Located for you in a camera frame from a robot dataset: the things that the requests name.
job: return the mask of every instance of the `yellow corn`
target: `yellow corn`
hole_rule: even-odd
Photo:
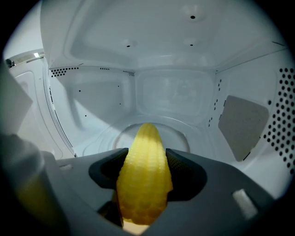
[[[171,190],[171,174],[158,130],[152,124],[143,124],[117,180],[123,219],[151,224],[166,208]]]

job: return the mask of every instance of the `corn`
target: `corn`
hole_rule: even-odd
[[[125,221],[150,225],[166,208],[173,190],[171,173],[157,128],[145,123],[138,130],[117,180]]]

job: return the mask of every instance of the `white wall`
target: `white wall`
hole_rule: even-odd
[[[4,59],[43,48],[40,30],[41,1],[23,18],[17,26],[4,50]]]

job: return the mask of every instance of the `gray panel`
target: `gray panel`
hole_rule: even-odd
[[[218,127],[237,161],[243,161],[257,144],[268,120],[266,107],[228,96]]]

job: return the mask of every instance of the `corn cob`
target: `corn cob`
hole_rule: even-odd
[[[165,150],[157,128],[145,123],[138,130],[117,180],[123,219],[150,225],[166,208],[173,190]]]

